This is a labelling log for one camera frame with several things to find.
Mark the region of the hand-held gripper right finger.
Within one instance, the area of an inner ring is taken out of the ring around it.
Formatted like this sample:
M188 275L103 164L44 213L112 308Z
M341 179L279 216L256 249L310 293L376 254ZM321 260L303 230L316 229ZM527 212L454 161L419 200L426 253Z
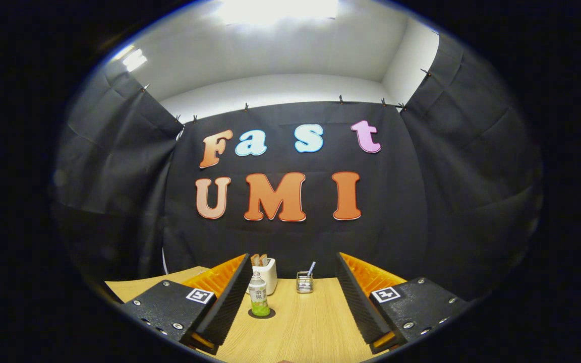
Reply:
M345 253L336 259L337 280L373 354L434 333L470 307L428 278L406 280Z

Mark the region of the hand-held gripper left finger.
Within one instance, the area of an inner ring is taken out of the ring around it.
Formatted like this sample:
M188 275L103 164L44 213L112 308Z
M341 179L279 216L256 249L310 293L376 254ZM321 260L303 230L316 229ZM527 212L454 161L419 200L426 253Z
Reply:
M121 308L172 341L216 354L251 276L251 258L243 254L183 283L160 280Z

